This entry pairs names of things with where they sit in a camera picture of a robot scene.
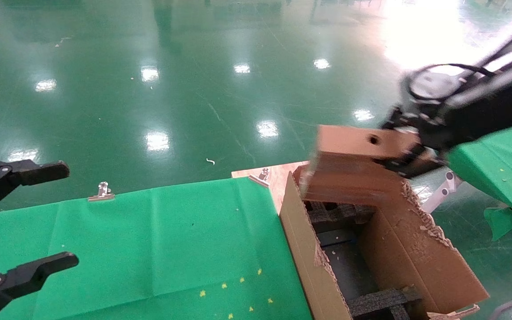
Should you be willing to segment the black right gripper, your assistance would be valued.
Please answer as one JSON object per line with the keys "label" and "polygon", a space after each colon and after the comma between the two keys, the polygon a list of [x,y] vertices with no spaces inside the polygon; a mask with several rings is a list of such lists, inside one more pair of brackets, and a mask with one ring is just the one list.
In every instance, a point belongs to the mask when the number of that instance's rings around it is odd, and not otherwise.
{"label": "black right gripper", "polygon": [[419,125],[420,113],[402,106],[392,106],[383,130],[419,133],[424,146],[405,150],[398,158],[376,162],[411,179],[446,165],[435,149],[450,149],[480,139],[482,136],[512,127],[512,74],[506,73],[453,97],[429,121]]}

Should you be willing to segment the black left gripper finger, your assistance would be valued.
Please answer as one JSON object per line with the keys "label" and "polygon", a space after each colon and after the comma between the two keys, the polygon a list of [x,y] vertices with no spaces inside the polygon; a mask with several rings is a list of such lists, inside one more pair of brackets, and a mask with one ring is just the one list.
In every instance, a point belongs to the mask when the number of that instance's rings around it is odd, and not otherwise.
{"label": "black left gripper finger", "polygon": [[32,160],[0,161],[0,201],[19,186],[44,184],[62,180],[70,175],[70,168],[63,161],[36,164]]}
{"label": "black left gripper finger", "polygon": [[78,264],[77,255],[61,252],[0,273],[0,312],[13,300],[41,290],[49,276]]}

